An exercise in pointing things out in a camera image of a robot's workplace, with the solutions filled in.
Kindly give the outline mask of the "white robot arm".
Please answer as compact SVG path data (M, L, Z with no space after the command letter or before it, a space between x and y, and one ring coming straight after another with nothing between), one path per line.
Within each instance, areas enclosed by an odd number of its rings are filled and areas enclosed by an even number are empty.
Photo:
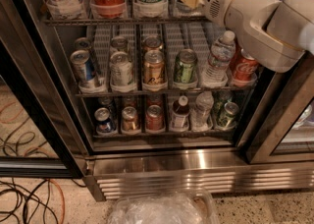
M290 70L314 54L314 0L181 0L212 23L228 28L239 46L264 67Z

